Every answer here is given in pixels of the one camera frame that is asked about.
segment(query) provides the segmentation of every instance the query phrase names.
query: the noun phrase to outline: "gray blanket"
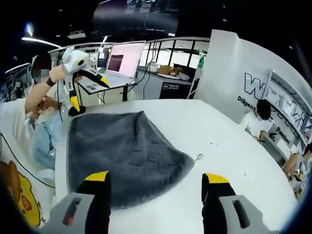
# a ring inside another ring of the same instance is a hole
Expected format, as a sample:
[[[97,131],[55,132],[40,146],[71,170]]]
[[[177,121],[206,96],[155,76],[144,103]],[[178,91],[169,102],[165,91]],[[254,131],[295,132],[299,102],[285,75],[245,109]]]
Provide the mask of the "gray blanket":
[[[88,175],[110,171],[112,208],[124,209],[161,195],[193,166],[193,159],[175,149],[144,112],[88,114],[71,123],[70,191]]]

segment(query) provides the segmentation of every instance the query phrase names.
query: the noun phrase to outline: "black ceiling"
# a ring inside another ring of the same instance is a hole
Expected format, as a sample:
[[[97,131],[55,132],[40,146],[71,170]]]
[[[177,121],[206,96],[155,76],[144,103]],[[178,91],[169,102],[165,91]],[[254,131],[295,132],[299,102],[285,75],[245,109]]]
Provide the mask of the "black ceiling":
[[[32,56],[54,49],[52,46],[21,41],[25,24],[34,26],[34,38],[60,46],[101,41],[93,34],[92,17],[100,0],[60,1],[29,0],[6,2],[2,14],[4,51],[2,72],[25,62]],[[309,42],[310,12],[301,1],[272,0],[179,0],[176,36],[210,37],[212,29],[237,32],[240,38],[261,45],[290,63],[308,81],[311,80],[312,46]],[[84,30],[87,38],[70,40],[71,31]],[[150,31],[116,32],[109,41],[155,39],[164,35]]]

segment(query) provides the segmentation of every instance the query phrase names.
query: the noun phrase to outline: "desk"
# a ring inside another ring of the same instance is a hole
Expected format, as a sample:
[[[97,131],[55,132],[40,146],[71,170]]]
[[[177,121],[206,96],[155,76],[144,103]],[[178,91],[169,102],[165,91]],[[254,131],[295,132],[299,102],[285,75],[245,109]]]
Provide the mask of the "desk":
[[[79,90],[79,100],[80,100],[80,104],[83,105],[82,103],[82,97],[81,97],[81,93],[80,93],[80,87],[88,94],[97,94],[100,92],[105,92],[108,90],[112,90],[112,89],[118,89],[118,88],[123,88],[122,90],[122,101],[127,101],[128,99],[128,86],[133,86],[135,85],[135,82],[133,83],[126,83],[124,85],[117,85],[117,86],[112,86],[110,88],[105,88],[103,86],[100,86],[99,84],[91,81],[90,79],[87,78],[82,78],[82,80],[78,81],[78,90]]]
[[[196,159],[192,170],[164,195],[144,204],[112,211],[109,233],[201,234],[201,176],[205,172],[226,177],[238,195],[244,195],[262,213],[271,230],[279,230],[297,201],[284,173],[270,154],[228,117],[201,100],[140,100],[91,106],[89,113],[144,111],[178,150]],[[67,189],[67,133],[71,117],[64,120],[63,139],[56,154],[56,196]]]

